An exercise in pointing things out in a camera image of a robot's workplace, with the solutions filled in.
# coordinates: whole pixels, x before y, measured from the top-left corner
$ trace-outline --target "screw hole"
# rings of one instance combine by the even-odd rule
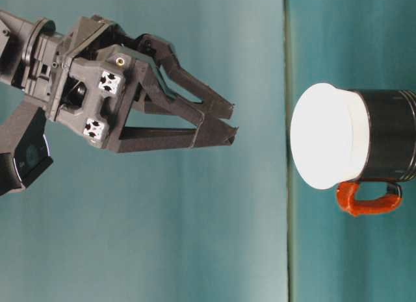
[[[122,58],[122,57],[117,58],[116,59],[116,64],[117,64],[117,66],[124,66],[124,64],[125,64],[124,58]]]

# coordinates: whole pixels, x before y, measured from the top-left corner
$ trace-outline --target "white lid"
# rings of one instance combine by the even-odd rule
[[[367,161],[370,125],[360,95],[327,83],[308,88],[291,123],[291,148],[299,174],[324,190],[355,179]]]

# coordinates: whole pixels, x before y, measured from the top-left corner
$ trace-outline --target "teal wall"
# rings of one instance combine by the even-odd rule
[[[98,13],[174,42],[237,104],[235,145],[113,155],[47,125],[55,163],[0,199],[1,301],[286,301],[282,0],[0,0],[66,32]],[[0,121],[21,92],[0,86]],[[136,125],[182,125],[134,115]]]
[[[286,0],[290,109],[317,82],[416,89],[416,0]],[[383,186],[365,185],[365,199]],[[291,294],[295,302],[415,301],[416,182],[392,214],[341,213],[291,166]]]

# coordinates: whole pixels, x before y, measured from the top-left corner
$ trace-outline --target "black mug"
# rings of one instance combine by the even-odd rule
[[[390,212],[402,201],[398,183],[416,176],[416,94],[316,84],[295,107],[291,146],[309,185],[325,189],[339,183],[337,200],[344,211]],[[386,194],[358,201],[361,182],[385,182]]]

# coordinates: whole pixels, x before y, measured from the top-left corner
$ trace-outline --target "green cloth background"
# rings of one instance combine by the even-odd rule
[[[288,98],[317,82],[340,88],[416,89],[416,0],[286,0]],[[392,214],[341,213],[335,189],[291,171],[294,302],[415,301],[416,182]],[[374,199],[384,185],[363,186]]]
[[[49,123],[55,163],[0,199],[1,301],[287,300],[282,1],[0,0],[60,32],[101,14],[170,40],[240,127],[232,147],[113,155]],[[22,94],[0,92],[4,121]]]

